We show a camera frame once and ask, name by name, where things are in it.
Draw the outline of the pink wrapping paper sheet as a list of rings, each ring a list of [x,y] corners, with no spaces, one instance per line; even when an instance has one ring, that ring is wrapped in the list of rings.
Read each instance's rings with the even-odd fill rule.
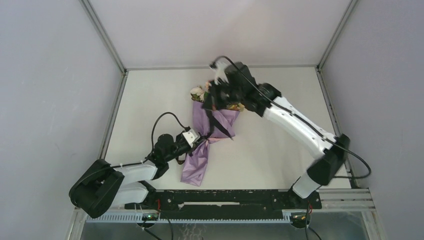
[[[202,108],[203,103],[194,101],[192,105],[192,123],[194,129],[202,137],[206,137],[194,149],[191,155],[185,157],[180,181],[185,184],[199,187],[204,179],[209,163],[210,146],[220,140],[227,139],[228,136],[217,128],[210,132],[207,112]],[[221,109],[212,112],[214,118],[229,132],[231,137],[236,135],[233,125],[240,112],[237,110]]]

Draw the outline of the white fake flower stem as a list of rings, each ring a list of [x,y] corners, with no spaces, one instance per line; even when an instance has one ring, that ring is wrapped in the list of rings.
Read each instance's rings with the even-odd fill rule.
[[[190,90],[191,99],[195,102],[203,103],[207,95],[208,95],[208,91],[203,89],[200,86],[194,87]]]

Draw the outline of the yellow fake flower stem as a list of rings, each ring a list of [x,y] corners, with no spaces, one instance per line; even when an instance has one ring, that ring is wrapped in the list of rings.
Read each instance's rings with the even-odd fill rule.
[[[229,104],[226,109],[231,111],[242,112],[245,109],[245,106],[241,103]]]

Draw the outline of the pink fake flower stem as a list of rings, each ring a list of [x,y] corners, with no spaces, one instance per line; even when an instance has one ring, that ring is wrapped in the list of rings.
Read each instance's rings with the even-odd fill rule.
[[[210,87],[213,85],[214,82],[215,82],[214,80],[208,80],[205,83],[204,88],[203,88],[203,90],[204,90],[205,93],[209,93],[210,92]]]

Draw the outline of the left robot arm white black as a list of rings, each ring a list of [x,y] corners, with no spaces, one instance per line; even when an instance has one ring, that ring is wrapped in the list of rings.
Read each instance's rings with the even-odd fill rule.
[[[169,170],[169,162],[191,152],[199,139],[193,130],[176,137],[162,134],[141,162],[112,166],[98,159],[71,187],[70,201],[91,218],[102,216],[111,207],[130,203],[149,209],[155,205],[157,196],[143,182],[162,177]]]

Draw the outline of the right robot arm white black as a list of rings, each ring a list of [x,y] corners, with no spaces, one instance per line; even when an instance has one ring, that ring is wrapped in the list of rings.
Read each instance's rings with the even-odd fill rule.
[[[269,83],[257,83],[247,65],[242,62],[226,64],[215,60],[209,67],[214,71],[203,109],[210,130],[229,132],[215,119],[212,112],[230,104],[241,103],[248,111],[278,125],[303,144],[314,161],[289,189],[289,203],[302,208],[320,187],[337,178],[348,158],[350,139],[328,132],[298,111],[282,93]]]

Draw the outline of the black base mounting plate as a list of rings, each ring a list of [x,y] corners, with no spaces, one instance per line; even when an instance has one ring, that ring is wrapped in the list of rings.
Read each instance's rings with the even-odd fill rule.
[[[157,190],[141,203],[125,204],[126,210],[158,209],[170,220],[277,220],[283,211],[322,208],[314,191],[302,199],[280,189]]]

